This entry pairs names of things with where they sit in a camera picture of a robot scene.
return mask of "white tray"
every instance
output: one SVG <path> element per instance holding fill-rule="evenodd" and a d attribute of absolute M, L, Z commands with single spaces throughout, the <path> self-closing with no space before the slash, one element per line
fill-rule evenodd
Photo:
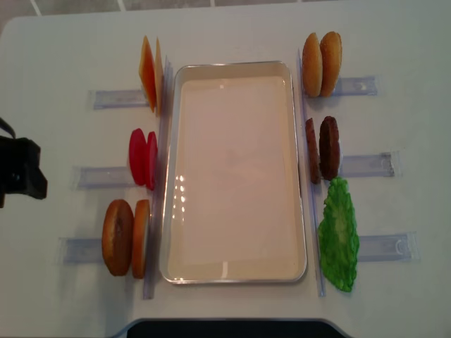
<path fill-rule="evenodd" d="M 307 257 L 288 67 L 180 69 L 170 143 L 163 276 L 175 284 L 299 279 Z"/>

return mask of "green lettuce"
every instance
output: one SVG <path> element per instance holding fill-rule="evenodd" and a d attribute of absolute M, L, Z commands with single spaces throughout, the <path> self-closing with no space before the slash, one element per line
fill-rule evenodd
<path fill-rule="evenodd" d="M 324 204 L 324 219 L 318 229 L 321 269 L 338 289 L 351 292 L 360 244 L 346 180 L 336 177 L 330 181 Z"/>

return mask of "tray rim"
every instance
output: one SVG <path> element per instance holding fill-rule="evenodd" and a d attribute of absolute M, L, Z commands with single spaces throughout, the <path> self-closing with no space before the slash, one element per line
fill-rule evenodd
<path fill-rule="evenodd" d="M 234 66 L 234 65 L 256 65 L 256 64 L 265 64 L 265 63 L 269 63 L 269 64 L 274 64 L 277 63 L 279 65 L 282 65 L 283 67 L 285 67 L 288 71 L 289 74 L 289 78 L 290 78 L 290 86 L 291 86 L 291 110 L 292 110 L 292 121 L 293 121 L 293 127 L 294 127 L 294 136 L 295 136 L 295 150 L 296 150 L 296 165 L 297 165 L 297 180 L 298 180 L 298 184 L 297 184 L 297 192 L 298 192 L 298 196 L 299 196 L 299 207 L 300 207 L 300 224 L 299 226 L 301 227 L 301 234 L 303 236 L 303 240 L 301 242 L 303 242 L 304 244 L 304 266 L 299 269 L 299 275 L 295 276 L 294 278 L 290 278 L 290 279 L 205 279 L 205 280 L 185 280 L 185 279 L 181 279 L 181 280 L 175 280 L 172 277 L 169 277 L 166 275 L 165 271 L 163 271 L 161 269 L 161 263 L 162 263 L 162 250 L 163 247 L 160 246 L 159 248 L 159 271 L 161 273 L 161 276 L 163 277 L 163 279 L 165 279 L 167 282 L 170 282 L 171 284 L 174 285 L 187 285 L 187 284 L 261 284 L 261 283 L 266 283 L 266 284 L 270 284 L 270 283 L 293 283 L 293 282 L 297 282 L 298 280 L 300 280 L 304 275 L 305 272 L 307 271 L 307 242 L 306 242 L 306 234 L 305 234 L 305 224 L 304 224 L 304 209 L 302 207 L 302 196 L 301 196 L 301 175 L 300 175 L 300 166 L 299 166 L 299 147 L 297 144 L 298 141 L 298 137 L 297 137 L 297 128 L 296 128 L 296 108 L 295 108 L 295 88 L 293 85 L 293 81 L 292 81 L 292 72 L 290 70 L 290 68 L 288 67 L 288 65 L 282 61 L 251 61 L 251 62 L 239 62 L 239 63 L 210 63 L 210 64 L 199 64 L 199 65 L 185 65 L 183 67 L 181 67 L 177 73 L 175 74 L 174 80 L 173 80 L 173 89 L 172 89 L 172 93 L 173 93 L 173 98 L 172 98 L 172 104 L 171 104 L 171 127 L 170 130 L 172 130 L 172 122 L 173 122 L 173 109 L 174 109 L 174 98 L 175 98 L 175 86 L 177 83 L 177 79 L 178 76 L 180 76 L 181 72 L 188 69 L 188 68 L 203 68 L 203 67 L 224 67 L 224 66 Z M 167 158 L 168 158 L 168 165 L 167 165 L 167 174 L 166 174 L 166 181 L 165 181 L 165 191 L 164 191 L 164 198 L 165 198 L 165 207 L 164 209 L 166 209 L 166 197 L 167 197 L 167 193 L 168 193 L 168 172 L 169 172 L 169 158 L 171 157 L 171 139 L 172 139 L 172 132 L 169 134 L 169 140 L 168 140 L 168 154 L 167 154 Z M 165 216 L 162 217 L 162 222 L 161 222 L 161 237 L 163 237 L 164 234 L 164 221 L 165 221 Z"/>

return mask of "white table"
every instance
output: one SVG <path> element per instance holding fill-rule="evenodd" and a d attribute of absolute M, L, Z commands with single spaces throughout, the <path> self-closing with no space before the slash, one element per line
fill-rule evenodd
<path fill-rule="evenodd" d="M 0 114 L 41 146 L 49 193 L 44 201 L 7 196 L 0 210 L 0 336 L 103 337 L 144 318 L 246 317 L 323 318 L 356 337 L 449 337 L 450 9 L 448 1 L 334 1 L 13 20 L 0 39 Z M 327 283 L 320 299 L 308 211 L 308 269 L 296 284 L 174 287 L 159 280 L 155 298 L 144 301 L 142 282 L 131 277 L 56 262 L 59 237 L 99 237 L 112 199 L 133 205 L 146 196 L 143 189 L 71 186 L 74 165 L 125 165 L 131 131 L 156 130 L 145 108 L 87 105 L 89 89 L 140 86 L 144 34 L 152 45 L 159 36 L 175 70 L 281 60 L 297 96 L 297 49 L 310 32 L 329 30 L 342 37 L 342 76 L 380 75 L 382 90 L 376 98 L 342 98 L 318 114 L 337 116 L 345 154 L 400 150 L 404 165 L 398 180 L 350 180 L 359 233 L 417 231 L 419 263 L 361 263 L 350 295 Z"/>

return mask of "black object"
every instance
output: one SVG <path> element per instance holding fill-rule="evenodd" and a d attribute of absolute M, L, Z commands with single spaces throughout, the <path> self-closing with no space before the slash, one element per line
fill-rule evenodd
<path fill-rule="evenodd" d="M 5 194 L 45 199 L 47 180 L 39 169 L 41 148 L 31 139 L 16 139 L 13 128 L 2 118 L 0 128 L 12 136 L 0 136 L 0 208 L 4 206 Z"/>
<path fill-rule="evenodd" d="M 345 338 L 320 320 L 146 320 L 128 330 L 127 338 Z"/>

